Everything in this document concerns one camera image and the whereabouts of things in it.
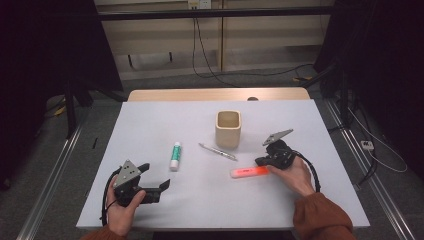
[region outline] pink highlighter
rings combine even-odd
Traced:
[[[231,170],[230,176],[232,178],[243,178],[243,177],[253,177],[253,176],[266,175],[268,173],[269,173],[269,171],[266,168],[266,166],[262,166],[262,167],[234,169],[234,170]]]

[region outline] silver pen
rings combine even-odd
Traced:
[[[232,154],[229,154],[229,153],[223,152],[223,151],[218,150],[218,149],[213,148],[213,147],[208,147],[208,146],[206,146],[206,145],[205,145],[205,144],[203,144],[203,143],[199,143],[199,145],[200,145],[202,148],[207,149],[207,150],[209,150],[209,151],[211,151],[211,152],[214,152],[214,153],[216,153],[216,154],[219,154],[219,155],[221,155],[221,156],[223,156],[223,157],[226,157],[226,158],[228,158],[228,159],[231,159],[231,160],[233,160],[233,161],[237,161],[236,156],[234,156],[234,155],[232,155]]]

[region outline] cup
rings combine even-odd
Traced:
[[[234,149],[240,142],[241,113],[239,111],[219,111],[216,115],[215,142],[221,148]]]

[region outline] cable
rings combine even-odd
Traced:
[[[118,201],[118,199],[115,199],[115,201],[113,201],[111,204],[109,204],[109,206],[107,206],[107,208],[106,208],[106,212],[107,212],[107,210],[109,210],[109,208],[110,208],[110,207],[112,207],[112,205],[113,205],[114,203],[116,203],[116,201]]]
[[[349,93],[351,93],[351,94],[348,94],[348,99],[347,99],[348,108],[349,108],[349,104],[351,104],[353,111],[356,112],[356,110],[359,109],[359,100],[357,99],[356,95],[353,94],[353,92],[350,91]],[[342,106],[340,106],[341,105],[340,104],[341,96],[340,95],[337,95],[337,94],[335,96],[337,97],[337,101],[335,103],[336,104],[339,104],[339,107],[341,108],[342,107]],[[348,128],[349,129],[350,128],[350,125],[352,125],[352,123],[354,121],[354,118],[351,117],[351,116],[347,116],[347,117],[348,117],[348,119],[347,119],[348,122],[345,123],[344,125],[342,124],[342,125],[340,125],[338,127],[340,127],[341,129],[344,129],[344,128]]]
[[[306,159],[300,152],[293,150],[293,152],[299,156],[300,158],[302,158],[309,166],[309,169],[311,169],[312,172],[312,176],[314,177],[314,181],[315,181],[315,192],[320,192],[321,191],[321,185],[319,184],[319,179],[318,179],[318,174],[317,171],[315,170],[314,165],[308,160]]]
[[[349,129],[349,128],[350,128],[349,126],[342,124],[333,128],[327,128],[327,131],[328,131],[328,134],[332,134],[336,130],[343,130],[343,129]]]
[[[361,113],[362,113],[362,116],[363,116],[363,118],[364,118],[364,120],[365,120],[365,124],[366,124],[366,126],[367,126],[367,129],[368,129],[368,131],[371,133],[371,128],[370,128],[370,125],[369,125],[369,123],[368,123],[368,119],[367,119],[367,116],[365,115],[365,113],[364,113],[364,111],[362,110],[362,108],[359,106],[359,101],[357,101],[357,104],[356,104],[356,107],[357,107],[357,109],[359,109],[360,111],[361,111]],[[363,131],[363,128],[361,128],[361,132],[362,132],[362,134],[364,135],[364,137],[365,137],[365,140],[367,140],[368,141],[368,137],[365,135],[365,133],[364,133],[364,131]],[[374,139],[371,137],[371,142],[372,142],[372,144],[375,146],[375,143],[374,143]],[[374,149],[374,152],[373,152],[373,156],[375,157],[375,158],[377,158],[377,152],[376,152],[376,150]],[[376,171],[377,171],[377,167],[378,167],[378,162],[377,161],[375,161],[374,160],[374,158],[372,158],[371,159],[371,164],[370,164],[370,167],[368,168],[368,170],[367,170],[367,173],[365,174],[365,176],[356,184],[357,186],[358,186],[358,188],[360,188],[360,186],[365,182],[365,181],[367,181],[368,179],[370,179],[375,173],[376,173]]]
[[[216,74],[216,73],[214,73],[212,71],[212,69],[211,69],[211,67],[209,65],[209,61],[208,61],[208,59],[206,57],[205,49],[204,49],[204,46],[203,46],[203,40],[202,40],[202,36],[201,36],[201,33],[200,33],[199,22],[198,22],[197,18],[196,19],[193,19],[193,21],[194,21],[194,43],[193,43],[193,53],[192,53],[192,66],[193,66],[194,73],[197,76],[201,77],[201,78],[217,78],[219,76],[240,76],[240,75],[242,75],[242,76],[263,76],[263,77],[268,77],[268,76],[281,75],[281,74],[289,73],[289,72],[292,72],[292,71],[296,71],[296,73],[297,73],[297,70],[299,68],[306,67],[306,66],[312,66],[313,65],[312,63],[301,64],[301,65],[296,66],[296,67],[294,67],[292,69],[285,70],[285,71],[282,71],[282,72],[276,72],[276,73],[262,73],[262,74],[261,73],[219,73],[219,74]],[[200,40],[200,43],[201,43],[201,46],[202,46],[203,56],[204,56],[204,58],[206,60],[206,64],[208,65],[209,71],[212,74],[212,75],[209,75],[209,76],[205,76],[205,75],[199,74],[196,71],[196,68],[194,66],[194,52],[196,50],[196,33],[195,33],[195,31],[196,31],[196,23],[197,23],[197,30],[198,30],[199,40]],[[220,79],[218,79],[218,81],[221,82],[221,83],[224,83],[224,84],[229,84],[229,83],[225,83],[225,82],[221,81]]]
[[[202,45],[203,56],[205,57],[206,64],[208,65],[209,71],[211,72],[211,74],[213,75],[213,77],[215,77],[215,79],[218,80],[218,82],[223,83],[223,84],[226,84],[226,85],[229,85],[229,86],[232,86],[232,87],[239,88],[239,86],[236,86],[234,84],[226,83],[226,82],[222,81],[221,79],[218,78],[218,76],[216,76],[214,74],[214,72],[211,69],[211,66],[209,65],[208,58],[206,57],[205,48],[203,46],[203,41],[202,41],[202,36],[200,34],[199,20],[197,18],[193,18],[193,23],[194,23],[194,41],[193,41],[194,42],[194,45],[193,45],[194,47],[193,47],[193,58],[192,58],[193,69],[195,69],[195,67],[194,67],[194,52],[196,50],[196,24],[197,24],[197,32],[198,32],[198,35],[199,35],[200,44]]]
[[[112,203],[111,203],[107,208],[105,208],[105,206],[106,206],[107,191],[109,190],[109,185],[110,185],[110,182],[112,181],[113,177],[121,171],[121,168],[122,167],[119,167],[116,171],[114,171],[110,175],[110,177],[109,177],[109,179],[107,180],[107,183],[106,183],[105,191],[103,192],[102,216],[100,217],[100,220],[102,220],[103,226],[105,226],[107,224],[107,215],[106,215],[107,214],[107,210],[109,209],[110,206],[112,206]]]
[[[390,170],[392,170],[392,171],[399,172],[399,173],[403,173],[403,172],[406,172],[406,170],[408,170],[408,165],[406,165],[406,164],[405,164],[405,169],[403,169],[403,170],[397,170],[397,169],[394,169],[394,168],[392,168],[392,167],[390,167],[390,166],[386,165],[385,163],[381,162],[380,160],[378,160],[376,157],[374,157],[374,156],[371,154],[371,151],[370,151],[370,150],[368,150],[368,153],[370,154],[370,156],[371,156],[374,160],[376,160],[376,161],[377,161],[377,162],[379,162],[381,165],[385,166],[386,168],[388,168],[388,169],[390,169]]]
[[[383,144],[383,146],[385,146],[386,148],[388,148],[390,151],[392,151],[394,154],[396,154],[396,156],[398,156],[403,163],[405,163],[405,170],[403,170],[402,172],[405,172],[408,169],[408,165],[406,164],[405,160],[395,151],[393,150],[391,147],[389,147],[387,144],[385,144],[383,141],[381,141],[379,138],[377,138],[376,136],[374,136],[372,133],[370,133],[365,127],[364,125],[362,125],[362,123],[358,120],[358,118],[356,117],[356,115],[352,112],[352,110],[350,110],[350,108],[348,108],[348,110],[350,111],[350,113],[352,114],[352,116],[355,118],[355,120],[358,122],[358,124],[374,139],[376,139],[377,141],[379,141],[381,144]]]

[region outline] sleeve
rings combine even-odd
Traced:
[[[125,237],[116,235],[114,232],[109,230],[108,225],[103,228],[92,231],[87,235],[83,236],[80,240],[125,240]]]
[[[301,239],[355,239],[349,216],[322,193],[295,202],[293,224]]]

